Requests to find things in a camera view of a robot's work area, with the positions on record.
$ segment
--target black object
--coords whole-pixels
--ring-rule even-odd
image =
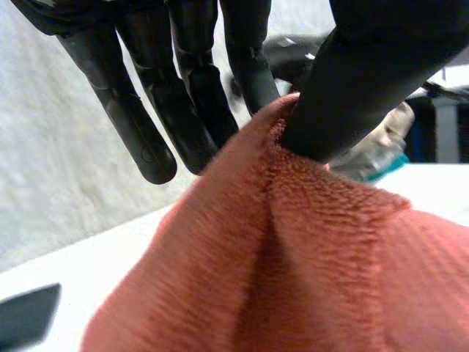
[[[40,342],[59,300],[59,284],[0,302],[0,351]]]
[[[158,117],[192,173],[199,174],[238,131],[212,58],[217,0],[12,3],[41,32],[59,37],[149,182],[169,182],[176,163],[136,96],[122,62],[115,26]],[[254,114],[278,98],[262,53],[271,1],[221,0],[221,5],[229,63]],[[171,33],[184,82],[172,62]]]
[[[176,160],[130,81],[114,25],[92,26],[59,41],[88,78],[143,176],[151,183],[169,182]]]
[[[145,11],[124,13],[117,29],[144,90],[182,161],[197,175],[218,152],[218,147],[177,76],[169,11],[160,4]]]
[[[323,163],[375,129],[469,43],[469,1],[330,3],[337,27],[314,60],[281,140]]]
[[[185,87],[219,148],[239,131],[213,64],[217,1],[169,1],[174,48]]]

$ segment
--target towel fold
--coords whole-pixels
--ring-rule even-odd
[[[209,165],[83,352],[469,351],[469,229],[281,148],[297,100]]]

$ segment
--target fabric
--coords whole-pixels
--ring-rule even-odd
[[[236,135],[90,322],[82,351],[469,351],[469,229]]]

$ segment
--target robotic hand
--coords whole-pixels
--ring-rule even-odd
[[[238,131],[212,58],[217,0],[12,2],[41,32],[57,36],[149,182],[169,182],[177,163],[136,94],[117,32],[153,108],[192,173],[199,174]],[[254,114],[279,97],[261,50],[270,1],[222,0],[221,5],[229,63]],[[173,41],[182,79],[173,63]]]

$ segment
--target orange towel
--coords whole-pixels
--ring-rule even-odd
[[[211,163],[82,351],[469,351],[469,229],[282,149],[297,99]]]

